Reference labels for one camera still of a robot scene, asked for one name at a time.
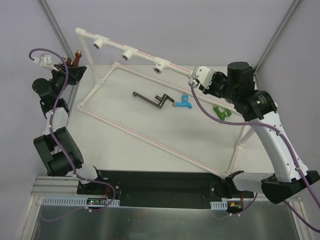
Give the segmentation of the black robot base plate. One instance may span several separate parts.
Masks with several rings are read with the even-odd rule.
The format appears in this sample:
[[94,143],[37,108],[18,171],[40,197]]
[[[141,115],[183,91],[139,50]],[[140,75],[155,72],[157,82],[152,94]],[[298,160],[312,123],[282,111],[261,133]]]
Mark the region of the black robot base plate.
[[209,209],[222,199],[254,197],[205,172],[98,170],[101,183],[78,183],[77,194],[115,198],[122,207]]

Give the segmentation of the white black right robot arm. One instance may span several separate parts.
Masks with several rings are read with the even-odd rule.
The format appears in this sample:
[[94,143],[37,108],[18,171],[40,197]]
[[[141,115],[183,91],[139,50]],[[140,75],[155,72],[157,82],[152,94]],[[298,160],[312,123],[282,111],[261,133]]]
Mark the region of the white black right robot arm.
[[273,166],[274,172],[247,173],[239,170],[225,177],[225,192],[237,197],[242,191],[262,193],[273,204],[284,202],[303,189],[315,193],[311,185],[320,180],[316,170],[310,170],[299,159],[282,126],[276,103],[264,90],[257,90],[254,69],[244,61],[228,64],[227,73],[196,66],[192,82],[203,94],[225,99],[234,105],[244,122],[260,139]]

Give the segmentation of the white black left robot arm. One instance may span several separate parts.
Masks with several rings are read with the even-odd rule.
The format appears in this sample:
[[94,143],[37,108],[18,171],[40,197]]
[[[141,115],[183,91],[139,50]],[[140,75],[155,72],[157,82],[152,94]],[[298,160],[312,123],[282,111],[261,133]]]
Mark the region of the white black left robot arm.
[[33,140],[33,144],[49,176],[79,177],[80,182],[88,184],[94,194],[102,194],[106,188],[105,181],[99,178],[94,166],[84,163],[80,149],[67,130],[70,109],[59,96],[64,91],[66,68],[62,63],[54,67],[51,79],[38,78],[32,84],[32,89],[40,97],[39,103],[46,118],[46,128],[41,136]]

